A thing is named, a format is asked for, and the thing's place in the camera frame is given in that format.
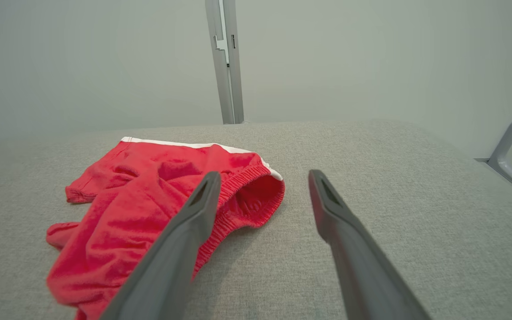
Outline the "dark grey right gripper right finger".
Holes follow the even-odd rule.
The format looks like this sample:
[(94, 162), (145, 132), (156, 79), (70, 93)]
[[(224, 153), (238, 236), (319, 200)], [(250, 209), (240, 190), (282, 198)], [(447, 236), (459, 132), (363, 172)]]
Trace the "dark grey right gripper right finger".
[(332, 251), (348, 319), (428, 320), (428, 312), (327, 176), (310, 170), (308, 186), (318, 233)]

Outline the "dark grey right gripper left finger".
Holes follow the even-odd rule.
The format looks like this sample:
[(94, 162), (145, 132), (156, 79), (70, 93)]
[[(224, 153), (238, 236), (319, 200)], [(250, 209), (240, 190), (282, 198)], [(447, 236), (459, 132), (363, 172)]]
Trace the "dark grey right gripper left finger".
[(102, 320), (180, 320), (199, 248), (215, 223), (221, 176), (208, 172), (101, 315)]

